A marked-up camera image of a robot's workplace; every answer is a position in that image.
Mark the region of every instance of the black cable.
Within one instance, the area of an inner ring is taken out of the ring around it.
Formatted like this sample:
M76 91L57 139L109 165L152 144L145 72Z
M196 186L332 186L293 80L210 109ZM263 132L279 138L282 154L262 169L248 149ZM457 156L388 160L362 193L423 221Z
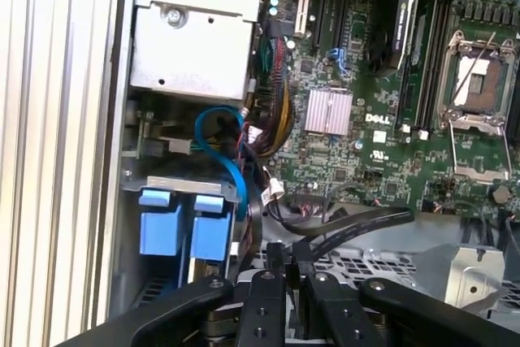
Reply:
M487 245L490 245L491 247L495 246L495 237L493 236L493 230L490 224L486 227L486 241Z
M445 204L442 205L443 208L450 208L450 207L453 207L453 206L467 206L473 210L476 210L477 211L477 214L479 215L480 217L480 221L482 222L482 235L480 237L480 242L482 245L486 245L486 235L487 235L487 232L488 232L488 222L486 221L486 218L484 217L484 214L482 212L482 209L479 208L479 206L471 203L471 202L467 202L467 201L452 201L452 202L447 202Z
M375 200L375 195L364 185L358 182L352 182L351 180L346 181L342 184L338 184L335 188L333 188L325 198L325 201L323 202L323 211L322 211L322 223L324 223L327 220L327 211L329 209L329 206L332 202L332 199L338 195L338 193L346 190L346 189L356 189L363 191L366 196L371 200Z
M275 206L277 206L277 210L273 210L271 206L273 203ZM271 204L267 206L267 210L273 216L273 218L278 221L287 231L298 236L321 236L332 231L337 231L338 229L342 229L354 223L363 223L371 219L379 219L387 215L410 213L410 209L407 207L382 207L378 209L365 210L354 215L345 215L342 218L327 221L326 223L321 223L320 225L304 228L286 223L281 215L278 202L272 202Z
M518 243L516 239L514 238L513 229L511 229L511 217L508 217L505 219L505 229L507 230L507 233L509 234L509 241L511 242L511 245L513 246L515 252L520 257L520 247L518 246Z
M314 261L317 262L320 258L331 252L333 249L343 245L347 241L351 241L355 237L364 235L368 232L377 231L379 229L396 227L405 223L411 223L415 220L414 215L410 209L399 212L389 213L387 208L377 209L386 211L386 215L380 215L376 218L367 219L349 225L347 228L333 234L321 243L319 243L312 250Z
M471 219L468 219L468 218L462 219L462 226L463 226L463 230L462 230L461 243L468 244L470 242L470 238L471 238L471 228L472 228Z

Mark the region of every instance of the white connector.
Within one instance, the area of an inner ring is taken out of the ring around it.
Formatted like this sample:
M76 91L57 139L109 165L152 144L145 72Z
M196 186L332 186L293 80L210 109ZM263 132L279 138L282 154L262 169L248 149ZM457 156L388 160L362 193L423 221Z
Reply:
M263 130L261 130L260 128L256 128L254 126L249 126L248 128L248 131L247 131L247 142L248 144L253 144L254 141L258 138L258 136L260 136L262 133L263 133Z

